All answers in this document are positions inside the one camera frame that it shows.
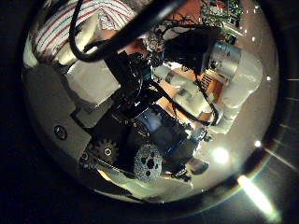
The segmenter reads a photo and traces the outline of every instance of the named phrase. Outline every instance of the cable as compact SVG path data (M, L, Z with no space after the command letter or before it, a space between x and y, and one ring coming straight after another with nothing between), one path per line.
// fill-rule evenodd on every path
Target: cable
M205 120L201 120L198 119L197 117L195 117L194 115L192 115L191 113L189 113L187 110L185 110L181 105L179 105L177 102L175 102L168 94L167 92L156 82L154 81L150 81L149 82L151 86L153 86L163 97L165 97L167 99L167 101L171 104L173 104L173 106L179 111L181 112L183 115L185 115L188 119L191 119L193 121L196 122L200 122L201 124L203 124L204 126L209 126L211 123Z
M211 122L211 126L215 126L217 121L218 121L218 118L219 118L219 113L218 113L216 107L213 105L213 103L209 102L208 96L207 96L206 92L203 90L203 87L201 85L201 81L198 79L198 76L196 74L194 74L194 75L195 75L195 78L196 78L196 84L197 84L198 90L204 95L205 100L207 101L207 103L209 104L209 106L211 107L211 109L213 111L214 119Z
M125 25L109 40L97 46L98 49L87 54L82 52L76 44L76 22L83 0L78 0L69 29L69 45L73 54L83 62L95 62L102 60L113 52L124 48L135 39L146 33L150 28L158 24L185 0L153 0L132 21Z

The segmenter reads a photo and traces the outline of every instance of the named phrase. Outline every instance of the striped shirt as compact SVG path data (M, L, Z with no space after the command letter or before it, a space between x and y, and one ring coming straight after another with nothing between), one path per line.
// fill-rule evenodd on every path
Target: striped shirt
M68 42L68 33L77 2L61 7L37 32L34 52L39 61L45 62ZM135 13L120 0L84 0L76 26L99 12L103 30L120 30Z

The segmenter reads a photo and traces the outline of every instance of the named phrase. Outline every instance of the dark background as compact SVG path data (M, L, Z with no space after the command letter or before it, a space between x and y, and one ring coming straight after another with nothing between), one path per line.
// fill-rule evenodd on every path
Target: dark background
M265 223L243 191L197 215L173 219L174 208L135 206L89 192L65 174L39 145L24 109L21 55L30 21L43 1L0 1L0 223ZM260 1L271 24L280 58L276 116L268 138L279 139L277 154L299 166L299 2ZM298 223L299 175L271 159L255 184L278 207L285 223Z

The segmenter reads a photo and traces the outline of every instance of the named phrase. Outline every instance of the metal gear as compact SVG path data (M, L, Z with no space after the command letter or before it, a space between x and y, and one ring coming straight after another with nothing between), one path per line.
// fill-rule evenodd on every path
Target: metal gear
M113 143L110 139L96 142L93 146L93 151L100 160L109 164L113 164L119 156L119 149L116 147L116 143Z

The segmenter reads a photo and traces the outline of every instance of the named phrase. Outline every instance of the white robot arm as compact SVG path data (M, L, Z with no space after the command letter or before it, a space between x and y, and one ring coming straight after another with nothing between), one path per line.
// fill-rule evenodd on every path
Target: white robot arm
M218 42L210 57L210 67L227 78L229 85L223 88L220 100L215 106L221 111L216 126L209 127L213 133L228 133L249 96L258 89L263 77L261 62L250 53L234 46ZM169 67L161 65L154 75L167 83L180 87L174 100L189 113L198 117L202 112L210 113L211 108L193 80L181 76ZM213 92L209 101L214 100Z

